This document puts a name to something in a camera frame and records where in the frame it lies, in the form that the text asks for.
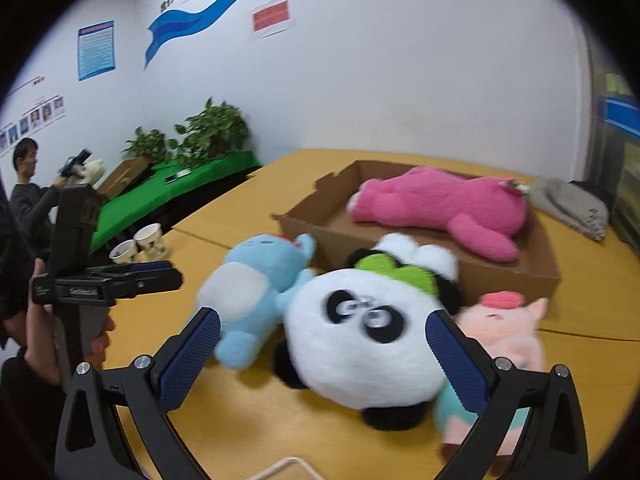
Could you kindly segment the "operator left hand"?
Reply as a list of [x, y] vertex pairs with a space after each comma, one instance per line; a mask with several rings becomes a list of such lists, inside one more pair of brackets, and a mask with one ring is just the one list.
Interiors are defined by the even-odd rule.
[[[106, 360], [106, 350], [110, 346], [110, 333], [115, 323], [107, 315], [100, 333], [91, 343], [91, 351], [84, 360], [100, 370]], [[24, 353], [25, 375], [22, 380], [27, 386], [55, 386], [61, 382], [60, 366], [55, 353], [54, 317], [50, 306], [40, 306], [29, 299], [26, 314], [26, 350]]]

